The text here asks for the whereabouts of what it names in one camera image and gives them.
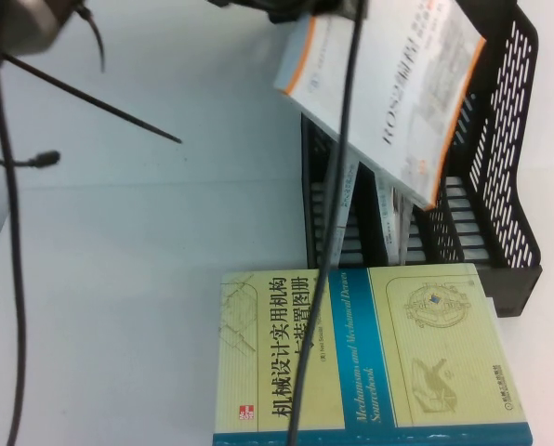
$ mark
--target white desk surface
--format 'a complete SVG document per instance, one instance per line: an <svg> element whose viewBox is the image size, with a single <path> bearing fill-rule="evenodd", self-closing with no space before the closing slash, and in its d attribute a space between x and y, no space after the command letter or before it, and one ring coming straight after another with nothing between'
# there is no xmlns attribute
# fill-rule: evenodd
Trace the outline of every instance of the white desk surface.
<svg viewBox="0 0 554 446"><path fill-rule="evenodd" d="M502 320L536 445L554 445L554 170L520 173L544 273ZM218 284L233 269L305 264L298 182L22 194L29 324L19 445L210 444ZM0 237L0 444L13 401L15 319Z"/></svg>

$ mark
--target white book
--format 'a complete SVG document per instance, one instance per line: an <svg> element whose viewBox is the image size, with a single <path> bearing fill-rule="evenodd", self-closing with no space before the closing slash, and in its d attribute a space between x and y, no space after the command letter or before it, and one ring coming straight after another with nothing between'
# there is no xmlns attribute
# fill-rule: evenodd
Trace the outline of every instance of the white book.
<svg viewBox="0 0 554 446"><path fill-rule="evenodd" d="M335 170L335 161L337 147L333 147L331 156L329 157L329 164L327 167L327 178L333 177L333 171ZM355 189L355 180L358 176L358 168L360 167L360 160L355 151L348 151L347 159L345 162L345 176L343 180L343 194L341 196L341 202L339 203L339 209L337 212L336 221L336 233L335 233L335 245L333 247L333 253L331 255L331 268L337 268L341 260L341 252L343 251L343 242L345 241L345 232L348 226L348 219L350 217L351 200L353 198L353 191ZM333 194L335 193L335 183L333 181L327 182L324 193L324 231L326 233L326 225L330 216L330 204L333 201Z"/></svg>
<svg viewBox="0 0 554 446"><path fill-rule="evenodd" d="M401 195L382 176L376 176L376 197L382 226L382 238L389 265L399 265Z"/></svg>
<svg viewBox="0 0 554 446"><path fill-rule="evenodd" d="M275 86L334 139L352 20L298 21ZM442 163L484 41L455 0L369 0L350 145L420 207L436 202Z"/></svg>

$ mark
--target black antenna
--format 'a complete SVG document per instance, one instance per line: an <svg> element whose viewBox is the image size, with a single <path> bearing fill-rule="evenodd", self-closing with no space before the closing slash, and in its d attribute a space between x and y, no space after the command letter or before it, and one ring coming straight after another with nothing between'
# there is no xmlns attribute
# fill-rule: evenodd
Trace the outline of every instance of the black antenna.
<svg viewBox="0 0 554 446"><path fill-rule="evenodd" d="M87 93L84 93L81 90L78 90L78 89L74 88L73 86L65 84L62 81L59 81L58 79L56 79L55 77L50 76L49 74L46 74L44 72L40 72L36 68L32 67L31 65L29 65L25 62L21 62L17 58L14 58L14 57L12 57L8 54L3 54L3 59L6 60L7 62L12 63L16 67L19 67L22 70L28 72L29 74L32 74L35 77L38 77L38 78L42 79L43 81L46 81L49 84L52 84L53 86L61 89L62 91L65 91L66 93L69 93L69 94L75 96L76 98L82 99L85 102L88 102L89 104L98 107L99 109L102 109L102 110L104 110L108 113L111 113L114 116L119 117L120 119L124 119L125 121L128 121L130 124L134 124L134 125L142 128L142 129L144 129L144 130L147 130L149 132L154 133L155 135L158 135L160 137L167 138L171 141L177 142L177 144L182 143L182 140L180 138L176 138L173 135L170 135L169 133L167 133L163 130L160 130L159 128L157 128L157 127L155 127L151 124L148 124L144 121L141 121L140 119L135 118L134 116L132 116L132 115L130 115L130 114L124 112L124 111L118 110L115 107L113 107L112 105L103 102L102 100L99 100L97 98L93 98L92 96L89 96Z"/></svg>

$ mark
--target red logo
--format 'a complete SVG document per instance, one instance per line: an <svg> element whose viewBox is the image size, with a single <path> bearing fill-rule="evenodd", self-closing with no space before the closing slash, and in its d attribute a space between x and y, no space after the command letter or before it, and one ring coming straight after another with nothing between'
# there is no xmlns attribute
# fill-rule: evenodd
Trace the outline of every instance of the red logo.
<svg viewBox="0 0 554 446"><path fill-rule="evenodd" d="M240 419L241 420L254 420L255 419L255 406L240 406Z"/></svg>

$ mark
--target book cover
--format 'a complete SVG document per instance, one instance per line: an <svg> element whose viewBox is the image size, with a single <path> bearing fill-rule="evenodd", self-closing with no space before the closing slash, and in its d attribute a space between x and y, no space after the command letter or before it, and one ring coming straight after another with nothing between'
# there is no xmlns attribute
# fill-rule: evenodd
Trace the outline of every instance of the book cover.
<svg viewBox="0 0 554 446"><path fill-rule="evenodd" d="M224 278L215 446L284 444L316 277ZM531 443L472 265L331 273L300 445Z"/></svg>
<svg viewBox="0 0 554 446"><path fill-rule="evenodd" d="M298 21L275 87L337 137L353 21ZM442 164L484 40L455 0L369 0L350 145L413 203L433 207Z"/></svg>

